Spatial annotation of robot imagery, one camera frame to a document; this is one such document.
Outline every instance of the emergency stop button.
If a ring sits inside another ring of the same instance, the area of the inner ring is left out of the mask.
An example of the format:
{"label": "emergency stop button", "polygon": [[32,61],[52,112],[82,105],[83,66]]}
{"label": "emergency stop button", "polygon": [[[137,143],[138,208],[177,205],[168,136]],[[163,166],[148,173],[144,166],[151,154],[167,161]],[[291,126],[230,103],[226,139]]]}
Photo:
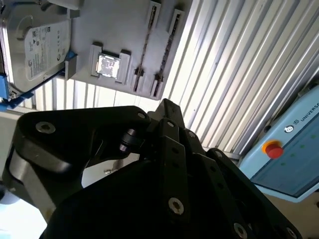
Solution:
{"label": "emergency stop button", "polygon": [[275,142],[267,145],[265,148],[265,152],[268,155],[268,157],[276,159],[283,155],[284,149],[281,148],[280,144]]}

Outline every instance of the corrugated metal wall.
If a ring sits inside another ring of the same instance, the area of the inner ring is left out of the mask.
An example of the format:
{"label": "corrugated metal wall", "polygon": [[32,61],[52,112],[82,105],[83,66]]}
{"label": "corrugated metal wall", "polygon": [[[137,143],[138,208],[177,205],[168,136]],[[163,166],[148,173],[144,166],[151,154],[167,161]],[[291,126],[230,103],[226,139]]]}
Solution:
{"label": "corrugated metal wall", "polygon": [[[246,153],[316,74],[318,0],[194,0],[164,92],[204,147]],[[56,79],[24,106],[38,110],[159,102]]]}

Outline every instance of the hard drive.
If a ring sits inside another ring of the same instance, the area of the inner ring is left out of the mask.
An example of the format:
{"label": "hard drive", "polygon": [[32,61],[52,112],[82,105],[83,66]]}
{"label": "hard drive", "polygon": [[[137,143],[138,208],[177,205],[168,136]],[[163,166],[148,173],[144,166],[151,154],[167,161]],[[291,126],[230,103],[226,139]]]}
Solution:
{"label": "hard drive", "polygon": [[64,68],[71,20],[56,5],[12,1],[2,5],[0,19],[0,97],[9,102]]}

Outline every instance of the hard drive label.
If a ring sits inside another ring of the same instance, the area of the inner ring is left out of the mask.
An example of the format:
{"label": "hard drive label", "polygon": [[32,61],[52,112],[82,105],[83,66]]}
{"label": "hard drive label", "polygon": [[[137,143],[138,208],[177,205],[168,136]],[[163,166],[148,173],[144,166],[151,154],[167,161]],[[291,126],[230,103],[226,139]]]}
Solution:
{"label": "hard drive label", "polygon": [[26,76],[32,81],[64,61],[70,48],[70,22],[30,29],[24,47]]}

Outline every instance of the blue bracket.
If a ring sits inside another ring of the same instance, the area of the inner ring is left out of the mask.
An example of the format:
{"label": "blue bracket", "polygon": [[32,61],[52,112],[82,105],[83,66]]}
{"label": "blue bracket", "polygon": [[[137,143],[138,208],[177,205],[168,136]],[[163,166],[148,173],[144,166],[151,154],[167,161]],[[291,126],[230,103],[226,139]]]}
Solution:
{"label": "blue bracket", "polygon": [[0,97],[4,99],[9,99],[9,87],[6,75],[0,75]]}
{"label": "blue bracket", "polygon": [[[73,51],[69,51],[67,54],[65,60],[72,59],[75,57],[76,54]],[[65,74],[65,69],[58,71],[56,74],[48,78],[47,80],[43,81],[41,84],[37,85],[33,89],[29,90],[28,92],[23,93],[20,95],[18,98],[13,99],[9,101],[9,87],[8,87],[8,82],[6,76],[0,75],[0,97],[3,98],[3,102],[0,103],[0,112],[4,112],[7,109],[14,109],[18,105],[20,105],[23,101],[26,99],[30,99],[32,96],[34,96],[34,91],[41,86],[43,86],[45,83],[48,81],[52,80],[54,77],[57,76],[63,76]]]}

